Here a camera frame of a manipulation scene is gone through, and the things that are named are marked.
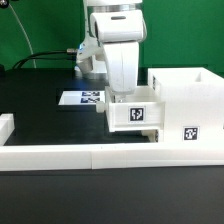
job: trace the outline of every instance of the white block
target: white block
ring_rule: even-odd
[[[13,114],[2,114],[0,116],[0,146],[5,144],[14,129]]]

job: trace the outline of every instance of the white open box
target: white open box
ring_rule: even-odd
[[[204,68],[149,69],[148,85],[165,102],[159,141],[224,141],[224,79]]]

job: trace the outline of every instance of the printed tag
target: printed tag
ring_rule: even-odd
[[[199,138],[199,127],[184,127],[184,141],[195,141]]]
[[[139,123],[145,121],[145,107],[129,108],[129,122]]]

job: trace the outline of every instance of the white box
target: white box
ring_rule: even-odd
[[[105,88],[106,114],[110,132],[157,130],[163,128],[164,103],[154,102],[153,91],[148,86],[137,87],[126,102],[115,103],[110,88]]]
[[[165,102],[164,142],[224,139],[224,79],[204,68],[149,69],[155,102]]]

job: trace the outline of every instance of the cable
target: cable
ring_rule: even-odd
[[[71,49],[68,50],[58,50],[58,51],[45,51],[40,52],[36,54],[32,54],[28,56],[27,58],[24,58],[20,61],[18,61],[14,66],[13,69],[19,69],[21,68],[27,61],[33,60],[33,59],[42,59],[42,60],[74,60],[74,56],[76,56],[77,50],[71,51]],[[71,56],[71,58],[40,58],[38,56],[45,56],[45,55],[55,55],[55,54],[66,54]]]
[[[16,67],[17,68],[21,68],[28,60],[30,60],[30,58],[35,58],[37,56],[43,56],[43,55],[52,55],[52,54],[65,54],[67,53],[67,51],[65,50],[62,50],[62,51],[44,51],[44,52],[39,52],[39,53],[35,53],[35,54],[32,54],[30,56],[28,56],[27,58],[25,59],[22,59],[20,61],[18,61],[14,66],[13,66],[13,69],[15,69]]]
[[[22,30],[22,32],[23,32],[25,38],[26,38],[27,44],[28,44],[29,49],[30,49],[30,53],[33,54],[33,48],[32,48],[32,45],[31,45],[31,43],[30,43],[29,37],[28,37],[28,35],[27,35],[27,33],[26,33],[24,27],[23,27],[23,24],[21,23],[21,21],[20,21],[18,15],[16,14],[16,12],[15,12],[15,10],[14,10],[14,8],[12,7],[11,4],[9,4],[9,8],[12,10],[12,13],[13,13],[13,15],[15,16],[15,18],[16,18],[16,20],[17,20],[17,22],[18,22],[18,24],[19,24],[19,26],[20,26],[20,28],[21,28],[21,30]],[[35,59],[33,59],[33,66],[34,66],[34,68],[37,68]]]

